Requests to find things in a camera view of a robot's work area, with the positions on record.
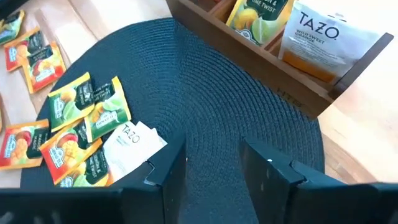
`wooden surface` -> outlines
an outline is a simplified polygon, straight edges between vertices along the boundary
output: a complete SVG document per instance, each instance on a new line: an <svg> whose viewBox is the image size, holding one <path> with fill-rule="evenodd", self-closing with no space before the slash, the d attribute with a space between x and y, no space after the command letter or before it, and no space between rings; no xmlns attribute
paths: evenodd
<svg viewBox="0 0 398 224"><path fill-rule="evenodd" d="M394 8L384 7L386 4L361 2L361 11L365 8L373 15L370 26L398 35L398 27L388 23L394 17ZM30 0L22 8L27 14L23 32L39 25L47 42L58 42L67 66L115 30L170 16L164 0ZM328 175L350 184L376 180L398 182L396 52L398 44L393 40L358 80L319 116ZM34 121L51 87L29 95L21 70L6 72L1 50L4 125ZM18 187L20 175L20 170L0 172L0 187Z"/></svg>

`tea bag packet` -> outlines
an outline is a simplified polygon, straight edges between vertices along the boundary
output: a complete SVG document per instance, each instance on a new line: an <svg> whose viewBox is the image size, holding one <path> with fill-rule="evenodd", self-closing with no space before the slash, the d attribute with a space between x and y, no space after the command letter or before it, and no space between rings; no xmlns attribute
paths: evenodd
<svg viewBox="0 0 398 224"><path fill-rule="evenodd" d="M0 170L39 166L43 160L39 147L49 134L47 119L7 127L0 152Z"/></svg>
<svg viewBox="0 0 398 224"><path fill-rule="evenodd" d="M282 38L279 59L334 84L381 35L352 19L330 12L329 7L318 3L294 2Z"/></svg>
<svg viewBox="0 0 398 224"><path fill-rule="evenodd" d="M102 144L101 139L87 141L83 119L64 127L40 147L43 158L57 185L82 162L90 157Z"/></svg>
<svg viewBox="0 0 398 224"><path fill-rule="evenodd" d="M0 29L0 45L12 41L18 36L24 16L25 12L20 10L4 20Z"/></svg>
<svg viewBox="0 0 398 224"><path fill-rule="evenodd" d="M137 169L163 147L151 130L126 122L116 128L104 143L104 154L109 169L107 186Z"/></svg>
<svg viewBox="0 0 398 224"><path fill-rule="evenodd" d="M43 37L38 27L6 43L4 53L6 54L7 71L13 71L22 66L22 61L41 47L43 47Z"/></svg>
<svg viewBox="0 0 398 224"><path fill-rule="evenodd" d="M131 120L130 110L124 97L118 77L94 92L94 110L85 117L88 142L114 130L120 124Z"/></svg>
<svg viewBox="0 0 398 224"><path fill-rule="evenodd" d="M87 116L94 109L93 87L86 72L75 81L49 93L51 132Z"/></svg>
<svg viewBox="0 0 398 224"><path fill-rule="evenodd" d="M108 165L100 148L61 180L57 187L104 187L108 178Z"/></svg>
<svg viewBox="0 0 398 224"><path fill-rule="evenodd" d="M294 0L237 0L226 25L261 46L286 23Z"/></svg>
<svg viewBox="0 0 398 224"><path fill-rule="evenodd" d="M59 79L66 70L55 42L28 55L22 66L30 94Z"/></svg>

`yellow tea packet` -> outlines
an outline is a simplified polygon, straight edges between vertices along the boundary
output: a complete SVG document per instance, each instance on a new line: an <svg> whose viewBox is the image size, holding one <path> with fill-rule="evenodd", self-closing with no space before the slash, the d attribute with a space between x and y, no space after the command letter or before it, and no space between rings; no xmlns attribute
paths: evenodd
<svg viewBox="0 0 398 224"><path fill-rule="evenodd" d="M237 0L226 25L261 46L287 22L294 0Z"/></svg>
<svg viewBox="0 0 398 224"><path fill-rule="evenodd" d="M0 45L12 41L18 36L24 16L25 12L20 10L4 20L0 29Z"/></svg>
<svg viewBox="0 0 398 224"><path fill-rule="evenodd" d="M94 91L94 110L85 117L88 142L131 120L131 114L118 77Z"/></svg>
<svg viewBox="0 0 398 224"><path fill-rule="evenodd" d="M23 60L27 56L36 52L43 47L43 37L39 27L36 27L17 39L4 45L4 53L6 54L7 71L22 66Z"/></svg>
<svg viewBox="0 0 398 224"><path fill-rule="evenodd" d="M51 132L87 116L94 109L90 74L49 93Z"/></svg>
<svg viewBox="0 0 398 224"><path fill-rule="evenodd" d="M83 119L64 127L40 147L43 158L57 185L82 162L90 157L102 144L98 139L87 141L86 125Z"/></svg>
<svg viewBox="0 0 398 224"><path fill-rule="evenodd" d="M39 147L49 134L47 119L8 126L0 151L0 170L39 166L43 160Z"/></svg>
<svg viewBox="0 0 398 224"><path fill-rule="evenodd" d="M30 94L59 79L66 70L56 42L28 55L22 66Z"/></svg>
<svg viewBox="0 0 398 224"><path fill-rule="evenodd" d="M108 165L100 148L61 180L57 187L104 187L108 179Z"/></svg>

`black woven placemat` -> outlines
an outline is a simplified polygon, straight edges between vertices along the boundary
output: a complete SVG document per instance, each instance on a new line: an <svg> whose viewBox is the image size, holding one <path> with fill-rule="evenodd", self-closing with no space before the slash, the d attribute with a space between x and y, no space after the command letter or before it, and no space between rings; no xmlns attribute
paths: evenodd
<svg viewBox="0 0 398 224"><path fill-rule="evenodd" d="M317 121L206 45L174 19L134 24L99 41L54 86L89 71L94 87L122 82L133 122L157 128L167 141L187 135L187 195L182 223L256 223L237 152L254 136L324 171ZM38 119L48 118L44 103ZM53 187L44 162L22 171L21 188Z"/></svg>

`tazo wild sweet orange packet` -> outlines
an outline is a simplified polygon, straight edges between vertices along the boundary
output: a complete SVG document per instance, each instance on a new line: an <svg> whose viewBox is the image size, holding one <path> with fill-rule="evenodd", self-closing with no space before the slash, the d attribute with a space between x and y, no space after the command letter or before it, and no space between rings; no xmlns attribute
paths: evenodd
<svg viewBox="0 0 398 224"><path fill-rule="evenodd" d="M38 27L28 31L16 40L6 43L4 45L4 53L6 54L7 71L13 71L22 66L22 62L27 58L27 56L42 47L43 37Z"/></svg>
<svg viewBox="0 0 398 224"><path fill-rule="evenodd" d="M49 134L47 119L8 126L1 146L0 170L39 166L43 160L39 147Z"/></svg>
<svg viewBox="0 0 398 224"><path fill-rule="evenodd" d="M371 48L380 34L329 12L318 1L295 1L279 59L334 84Z"/></svg>
<svg viewBox="0 0 398 224"><path fill-rule="evenodd" d="M22 66L30 94L59 79L66 70L55 42L28 55Z"/></svg>
<svg viewBox="0 0 398 224"><path fill-rule="evenodd" d="M86 72L75 81L49 93L51 132L87 116L94 109L93 87Z"/></svg>
<svg viewBox="0 0 398 224"><path fill-rule="evenodd" d="M64 127L40 147L43 158L57 185L82 162L91 156L102 144L98 139L87 141L86 125L83 119Z"/></svg>

